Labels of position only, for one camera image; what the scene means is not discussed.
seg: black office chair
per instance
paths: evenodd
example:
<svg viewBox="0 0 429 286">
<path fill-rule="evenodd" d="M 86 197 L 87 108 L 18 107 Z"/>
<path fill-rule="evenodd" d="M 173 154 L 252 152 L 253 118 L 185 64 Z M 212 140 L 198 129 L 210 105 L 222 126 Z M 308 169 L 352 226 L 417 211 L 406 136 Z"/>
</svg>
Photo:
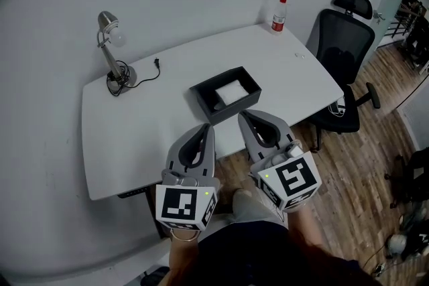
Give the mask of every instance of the black office chair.
<svg viewBox="0 0 429 286">
<path fill-rule="evenodd" d="M 360 127 L 358 106 L 371 99 L 374 108 L 380 108 L 377 91 L 372 84 L 367 83 L 368 93 L 358 100 L 355 100 L 349 86 L 354 83 L 363 58 L 375 37 L 374 31 L 353 18 L 353 14 L 371 19 L 371 3 L 369 0 L 334 0 L 333 4 L 346 11 L 341 13 L 325 9 L 320 12 L 316 58 L 343 90 L 346 110 L 342 117 L 337 117 L 326 107 L 308 118 L 316 125 L 317 148 L 312 149 L 313 152 L 320 150 L 322 129 L 340 134 L 354 133 Z"/>
</svg>

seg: white desk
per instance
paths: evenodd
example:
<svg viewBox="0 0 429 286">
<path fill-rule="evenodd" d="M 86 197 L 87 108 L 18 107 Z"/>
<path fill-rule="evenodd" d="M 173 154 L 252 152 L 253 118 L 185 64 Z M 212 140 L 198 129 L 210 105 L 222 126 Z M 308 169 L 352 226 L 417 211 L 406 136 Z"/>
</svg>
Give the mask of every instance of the white desk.
<svg viewBox="0 0 429 286">
<path fill-rule="evenodd" d="M 134 62 L 137 81 L 157 74 L 155 57 L 160 59 L 161 76 L 117 98 L 107 90 L 105 76 L 83 89 L 82 143 L 93 200 L 159 182 L 171 144 L 207 122 L 189 88 L 225 70 L 243 66 L 262 88 L 252 108 L 289 125 L 343 95 L 287 29 L 275 36 L 269 26 L 254 25 L 183 44 Z M 217 157 L 244 148 L 237 116 L 214 131 Z"/>
</svg>

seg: desk lamp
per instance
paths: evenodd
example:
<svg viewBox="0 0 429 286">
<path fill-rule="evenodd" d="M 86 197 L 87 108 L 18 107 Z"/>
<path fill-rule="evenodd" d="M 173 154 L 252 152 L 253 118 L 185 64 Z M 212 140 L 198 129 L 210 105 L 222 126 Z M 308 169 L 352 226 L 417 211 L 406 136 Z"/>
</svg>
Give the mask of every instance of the desk lamp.
<svg viewBox="0 0 429 286">
<path fill-rule="evenodd" d="M 107 87 L 112 94 L 119 95 L 120 93 L 127 92 L 134 86 L 137 80 L 137 74 L 133 67 L 118 65 L 110 53 L 106 43 L 112 43 L 115 47 L 122 47 L 125 44 L 125 36 L 119 29 L 119 20 L 108 11 L 102 11 L 99 14 L 100 30 L 97 32 L 97 47 L 103 51 L 107 64 L 111 71 L 107 74 Z"/>
</svg>

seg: lamp head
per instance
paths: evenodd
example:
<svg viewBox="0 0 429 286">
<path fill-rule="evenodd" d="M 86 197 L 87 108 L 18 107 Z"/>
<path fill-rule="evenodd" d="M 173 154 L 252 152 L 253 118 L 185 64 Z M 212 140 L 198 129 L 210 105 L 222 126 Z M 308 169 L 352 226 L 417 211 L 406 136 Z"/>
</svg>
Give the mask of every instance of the lamp head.
<svg viewBox="0 0 429 286">
<path fill-rule="evenodd" d="M 108 11 L 99 14 L 99 27 L 103 35 L 109 35 L 114 46 L 121 47 L 125 44 L 125 35 L 118 28 L 119 20 Z"/>
</svg>

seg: open box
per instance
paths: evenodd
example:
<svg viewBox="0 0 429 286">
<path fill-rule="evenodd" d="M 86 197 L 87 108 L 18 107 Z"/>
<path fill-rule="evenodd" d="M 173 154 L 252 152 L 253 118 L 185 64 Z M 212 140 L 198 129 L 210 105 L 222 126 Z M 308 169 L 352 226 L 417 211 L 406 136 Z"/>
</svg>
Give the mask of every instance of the open box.
<svg viewBox="0 0 429 286">
<path fill-rule="evenodd" d="M 220 101 L 215 91 L 235 80 L 238 80 L 241 86 L 249 94 L 230 105 L 224 106 L 219 110 L 215 110 L 215 105 Z M 196 99 L 211 125 L 216 125 L 225 119 L 236 115 L 241 110 L 247 109 L 248 107 L 256 104 L 262 91 L 244 67 L 227 70 L 226 72 L 213 76 L 190 89 L 195 93 Z"/>
</svg>

